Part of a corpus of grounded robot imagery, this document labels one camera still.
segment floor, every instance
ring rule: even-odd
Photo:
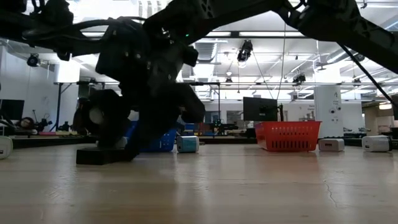
[[[76,166],[80,146],[0,161],[0,223],[397,223],[397,153],[269,153],[255,145]]]

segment blue container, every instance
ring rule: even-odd
[[[128,141],[132,132],[137,126],[137,121],[131,121],[131,127],[124,135]],[[174,148],[176,129],[171,129],[168,133],[164,134],[160,139],[153,140],[147,149],[140,149],[140,152],[170,152]]]

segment red basket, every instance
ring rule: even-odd
[[[267,121],[256,125],[257,143],[273,152],[314,151],[321,121]]]

